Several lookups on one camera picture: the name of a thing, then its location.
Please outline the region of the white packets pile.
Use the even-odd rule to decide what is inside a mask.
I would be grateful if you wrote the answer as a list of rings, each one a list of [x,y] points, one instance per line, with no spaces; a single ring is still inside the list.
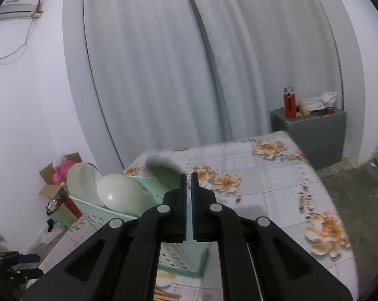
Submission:
[[[306,98],[305,104],[311,111],[320,111],[333,107],[336,102],[336,92],[324,92],[319,97]]]

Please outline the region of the red gift bag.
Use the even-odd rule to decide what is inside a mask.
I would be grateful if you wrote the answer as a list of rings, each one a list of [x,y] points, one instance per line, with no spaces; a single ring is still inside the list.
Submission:
[[[72,199],[68,198],[66,200],[67,206],[69,207],[70,211],[76,216],[78,219],[82,216],[82,212],[78,209],[76,204],[73,202]]]

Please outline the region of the white air conditioner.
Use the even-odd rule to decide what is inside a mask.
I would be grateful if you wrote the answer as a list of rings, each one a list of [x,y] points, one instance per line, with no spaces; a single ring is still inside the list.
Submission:
[[[41,0],[4,0],[0,6],[0,20],[39,18]]]

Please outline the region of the mint green utensil basket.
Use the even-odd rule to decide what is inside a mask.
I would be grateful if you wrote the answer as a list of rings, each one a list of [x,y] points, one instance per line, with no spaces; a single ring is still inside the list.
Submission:
[[[162,202],[167,187],[157,179],[151,177],[134,177],[146,192],[149,192],[156,204]],[[106,207],[100,201],[97,194],[97,183],[78,183],[73,181],[68,184],[69,195],[80,211],[91,220],[96,228],[100,228],[113,218],[123,221],[137,219],[137,216],[129,213],[121,213]],[[172,272],[190,278],[201,278],[207,267],[210,256],[209,243],[196,243],[188,239],[183,243],[163,243],[160,249],[158,267],[161,270]]]

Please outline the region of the pink plastic bag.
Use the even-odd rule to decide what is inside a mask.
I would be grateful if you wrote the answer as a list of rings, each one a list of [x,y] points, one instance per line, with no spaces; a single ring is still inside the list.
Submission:
[[[52,163],[54,173],[52,175],[52,183],[54,185],[60,185],[67,182],[67,175],[70,168],[75,164],[75,161],[69,160],[65,157],[59,158]]]

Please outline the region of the cardboard box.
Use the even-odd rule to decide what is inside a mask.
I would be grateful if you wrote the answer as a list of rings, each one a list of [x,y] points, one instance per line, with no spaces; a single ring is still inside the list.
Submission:
[[[42,169],[39,174],[45,186],[39,195],[46,198],[55,198],[67,185],[67,174],[71,167],[82,162],[78,152],[60,156],[54,162]]]

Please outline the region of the red thermos bottle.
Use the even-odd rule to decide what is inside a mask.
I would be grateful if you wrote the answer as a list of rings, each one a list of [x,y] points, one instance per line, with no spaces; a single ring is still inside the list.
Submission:
[[[296,97],[292,87],[284,88],[284,108],[285,116],[288,119],[296,118]]]

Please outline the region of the grey window curtain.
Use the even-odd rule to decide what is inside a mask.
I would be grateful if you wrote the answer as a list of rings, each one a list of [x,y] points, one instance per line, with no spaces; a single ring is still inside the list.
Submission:
[[[339,94],[360,160],[362,58],[341,0],[64,0],[68,79],[105,173],[147,149],[270,131],[284,88]]]

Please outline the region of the floral grey tablecloth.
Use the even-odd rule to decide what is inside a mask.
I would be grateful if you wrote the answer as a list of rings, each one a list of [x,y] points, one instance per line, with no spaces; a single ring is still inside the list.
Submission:
[[[154,159],[187,174],[197,172],[200,185],[239,216],[271,218],[341,281],[353,300],[358,298],[355,260],[341,218],[321,179],[287,133],[147,152],[121,174],[155,178],[145,170],[145,163]],[[83,215],[44,260],[42,269],[53,269],[98,229]]]

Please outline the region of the grey cabinet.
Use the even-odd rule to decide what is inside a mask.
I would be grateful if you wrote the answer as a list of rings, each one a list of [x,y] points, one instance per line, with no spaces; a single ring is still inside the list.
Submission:
[[[271,130],[287,132],[316,170],[341,161],[346,123],[347,114],[340,109],[335,109],[333,114],[311,114],[295,119],[285,118],[283,108],[270,112]]]

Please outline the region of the pale green ladle bowl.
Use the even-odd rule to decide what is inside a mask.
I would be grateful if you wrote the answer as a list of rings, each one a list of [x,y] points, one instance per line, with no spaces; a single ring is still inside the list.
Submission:
[[[98,169],[86,162],[74,164],[67,174],[69,194],[80,200],[103,206],[97,192],[97,184],[102,178]]]

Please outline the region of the cream bottle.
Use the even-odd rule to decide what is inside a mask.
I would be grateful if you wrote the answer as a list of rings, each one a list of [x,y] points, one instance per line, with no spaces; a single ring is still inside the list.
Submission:
[[[308,104],[304,98],[299,98],[299,111],[297,112],[297,117],[307,117],[311,113]]]

